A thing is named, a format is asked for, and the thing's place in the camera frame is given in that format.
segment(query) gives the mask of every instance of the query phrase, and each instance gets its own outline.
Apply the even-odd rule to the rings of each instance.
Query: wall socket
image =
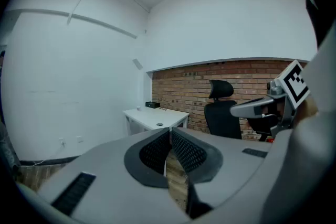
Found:
[[[65,142],[65,139],[63,137],[60,137],[58,139],[59,143],[61,144],[61,146],[65,146],[66,145],[66,142]]]
[[[77,143],[84,142],[83,136],[81,136],[81,135],[76,136],[76,139],[77,139]]]

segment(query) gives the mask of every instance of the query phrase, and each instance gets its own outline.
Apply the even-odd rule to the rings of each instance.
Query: small object on desk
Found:
[[[156,102],[146,102],[146,106],[147,106],[148,108],[156,109],[156,108],[159,108],[159,107],[160,107],[160,103],[156,103]]]

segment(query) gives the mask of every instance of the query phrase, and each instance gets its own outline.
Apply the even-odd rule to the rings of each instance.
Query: black slot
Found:
[[[95,178],[95,175],[80,173],[66,190],[64,190],[52,203],[52,206],[63,214],[70,216]]]
[[[246,148],[243,150],[244,153],[260,157],[260,158],[265,158],[267,156],[267,152],[265,151],[259,151],[259,150],[254,150],[253,148]]]

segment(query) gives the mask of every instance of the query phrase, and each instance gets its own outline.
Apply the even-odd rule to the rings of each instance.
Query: chair headrest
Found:
[[[209,98],[229,97],[233,94],[232,85],[223,80],[209,80],[211,84],[211,93]]]

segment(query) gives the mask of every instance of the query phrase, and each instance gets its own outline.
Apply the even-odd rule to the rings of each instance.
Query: red brick wall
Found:
[[[230,82],[234,94],[228,99],[240,104],[263,97],[266,94],[266,83],[279,75],[289,63],[291,62],[245,60],[157,71],[153,74],[153,101],[159,102],[163,108],[190,113],[188,128],[209,133],[203,112],[204,106],[213,102],[212,99],[208,99],[211,91],[209,79]],[[246,120],[240,119],[243,138],[259,139],[259,135],[245,124]]]

